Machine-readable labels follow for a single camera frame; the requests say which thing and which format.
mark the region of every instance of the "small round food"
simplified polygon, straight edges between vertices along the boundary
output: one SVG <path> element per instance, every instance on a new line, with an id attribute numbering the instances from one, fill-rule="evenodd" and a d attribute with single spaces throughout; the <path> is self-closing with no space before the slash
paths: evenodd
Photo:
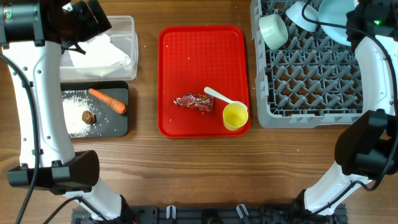
<path id="1" fill-rule="evenodd" d="M 84 111 L 83 115 L 81 116 L 81 119 L 86 123 L 86 124 L 94 124 L 95 122 L 95 114 L 93 114 L 90 111 Z"/>

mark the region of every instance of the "white spoon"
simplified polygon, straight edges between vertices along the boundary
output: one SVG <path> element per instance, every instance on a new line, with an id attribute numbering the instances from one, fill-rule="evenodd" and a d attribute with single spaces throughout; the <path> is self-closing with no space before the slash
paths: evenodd
<path id="1" fill-rule="evenodd" d="M 212 89 L 210 87 L 206 87 L 205 88 L 205 93 L 209 94 L 210 96 L 214 96 L 215 98 L 219 98 L 220 100 L 223 100 L 223 101 L 225 101 L 225 102 L 227 102 L 229 104 L 231 104 L 231 103 L 240 104 L 243 107 L 245 107 L 246 110 L 248 110 L 248 107 L 244 103 L 242 103 L 240 101 L 232 101 L 232 100 L 228 99 L 227 97 L 223 96 L 221 93 L 217 92 L 216 90 L 214 90 L 214 89 Z"/>

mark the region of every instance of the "plastic container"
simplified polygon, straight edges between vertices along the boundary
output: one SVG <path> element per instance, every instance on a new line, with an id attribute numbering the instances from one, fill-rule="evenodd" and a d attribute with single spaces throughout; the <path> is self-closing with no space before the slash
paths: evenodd
<path id="1" fill-rule="evenodd" d="M 111 43 L 130 56 L 128 65 L 113 65 L 107 67 L 75 67 L 68 51 L 61 57 L 61 82 L 84 82 L 102 80 L 132 80 L 137 75 L 138 39 L 134 30 L 134 19 L 131 16 L 108 16 L 112 29 L 105 34 L 111 38 Z M 107 70 L 105 76 L 97 76 L 96 72 Z"/>
<path id="2" fill-rule="evenodd" d="M 361 72 L 349 47 L 332 41 L 317 27 L 307 32 L 284 12 L 296 1 L 252 0 L 251 28 L 256 46 L 256 98 L 263 128 L 314 128 L 352 124 L 362 115 Z M 318 9 L 322 1 L 313 1 Z M 279 50 L 266 47 L 262 16 L 279 14 L 289 39 Z"/>

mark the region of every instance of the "clear plastic container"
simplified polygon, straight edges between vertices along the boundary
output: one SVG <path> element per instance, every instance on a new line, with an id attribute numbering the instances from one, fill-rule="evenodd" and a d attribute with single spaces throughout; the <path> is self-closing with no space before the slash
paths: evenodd
<path id="1" fill-rule="evenodd" d="M 75 67 L 68 51 L 61 56 L 61 82 L 83 82 L 101 80 L 132 80 L 137 76 L 138 39 L 134 30 L 134 19 L 131 16 L 108 16 L 112 29 L 105 34 L 111 38 L 111 43 L 130 56 L 128 65 L 112 65 L 104 67 Z M 98 76 L 96 72 L 107 75 Z"/>

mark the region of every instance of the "white cloth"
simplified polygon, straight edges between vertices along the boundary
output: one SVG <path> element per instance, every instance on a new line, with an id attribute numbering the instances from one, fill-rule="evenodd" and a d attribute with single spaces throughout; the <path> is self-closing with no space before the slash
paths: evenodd
<path id="1" fill-rule="evenodd" d="M 128 65 L 130 57 L 111 43 L 111 38 L 106 35 L 95 37 L 90 42 L 80 42 L 79 46 L 86 51 L 83 55 L 79 52 L 69 51 L 70 59 L 75 67 L 104 67 L 100 72 L 92 75 L 105 76 L 119 68 L 115 65 Z"/>

